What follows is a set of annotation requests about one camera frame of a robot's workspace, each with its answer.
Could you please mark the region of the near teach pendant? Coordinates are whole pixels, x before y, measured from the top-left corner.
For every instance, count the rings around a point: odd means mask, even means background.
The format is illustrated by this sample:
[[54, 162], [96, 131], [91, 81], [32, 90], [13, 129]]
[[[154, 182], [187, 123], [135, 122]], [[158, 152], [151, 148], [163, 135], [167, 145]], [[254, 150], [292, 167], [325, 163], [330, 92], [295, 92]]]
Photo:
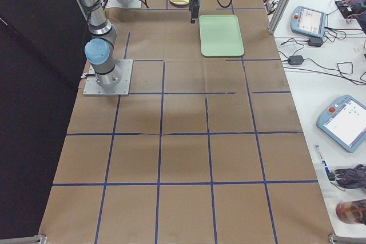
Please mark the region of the near teach pendant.
[[365, 105], [351, 95], [343, 95], [320, 114], [316, 126], [353, 153], [365, 141]]

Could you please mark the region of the green plastic tray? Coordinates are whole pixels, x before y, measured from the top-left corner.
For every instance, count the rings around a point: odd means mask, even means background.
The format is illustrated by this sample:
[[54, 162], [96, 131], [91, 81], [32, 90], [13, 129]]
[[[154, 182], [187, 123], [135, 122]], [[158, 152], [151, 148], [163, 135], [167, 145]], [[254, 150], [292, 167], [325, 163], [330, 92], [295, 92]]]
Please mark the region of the green plastic tray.
[[244, 45], [236, 15], [201, 15], [201, 54], [205, 57], [240, 57]]

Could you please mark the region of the teach pendant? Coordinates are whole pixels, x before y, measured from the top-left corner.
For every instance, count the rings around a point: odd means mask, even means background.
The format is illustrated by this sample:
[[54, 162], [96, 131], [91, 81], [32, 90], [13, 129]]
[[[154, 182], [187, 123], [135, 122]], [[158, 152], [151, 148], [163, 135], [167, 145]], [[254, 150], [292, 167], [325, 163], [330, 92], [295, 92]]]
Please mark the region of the teach pendant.
[[353, 153], [365, 141], [365, 105], [351, 95], [343, 95], [320, 114], [316, 126]]
[[304, 6], [297, 6], [292, 14], [290, 27], [294, 33], [310, 37], [324, 36], [326, 13]]

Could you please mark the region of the far teach pendant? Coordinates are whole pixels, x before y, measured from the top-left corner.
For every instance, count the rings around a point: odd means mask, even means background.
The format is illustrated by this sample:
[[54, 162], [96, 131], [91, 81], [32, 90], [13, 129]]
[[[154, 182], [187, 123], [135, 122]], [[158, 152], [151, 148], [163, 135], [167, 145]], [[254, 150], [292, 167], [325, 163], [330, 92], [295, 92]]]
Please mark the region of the far teach pendant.
[[324, 36], [326, 13], [304, 6], [297, 6], [292, 14], [290, 27], [294, 33], [310, 37]]

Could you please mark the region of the black power adapter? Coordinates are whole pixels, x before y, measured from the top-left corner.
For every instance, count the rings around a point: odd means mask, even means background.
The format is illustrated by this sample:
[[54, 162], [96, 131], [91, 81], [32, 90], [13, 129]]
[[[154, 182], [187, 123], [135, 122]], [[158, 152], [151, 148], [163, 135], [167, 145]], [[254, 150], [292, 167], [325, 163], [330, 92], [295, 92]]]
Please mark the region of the black power adapter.
[[302, 55], [291, 55], [288, 58], [288, 64], [291, 66], [301, 65], [304, 62], [304, 58]]
[[310, 37], [307, 41], [308, 45], [311, 47], [321, 47], [324, 43], [322, 38]]

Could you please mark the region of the brown paper table cover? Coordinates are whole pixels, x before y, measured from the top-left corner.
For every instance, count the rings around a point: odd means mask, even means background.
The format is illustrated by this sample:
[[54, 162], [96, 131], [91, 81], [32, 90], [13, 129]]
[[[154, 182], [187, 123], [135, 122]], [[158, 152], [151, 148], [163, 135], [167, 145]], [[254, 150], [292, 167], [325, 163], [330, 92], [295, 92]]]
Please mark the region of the brown paper table cover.
[[327, 243], [262, 0], [201, 0], [201, 14], [237, 16], [237, 58], [204, 57], [186, 8], [148, 5], [107, 10], [114, 57], [134, 61], [130, 94], [78, 92], [39, 232], [49, 243]]

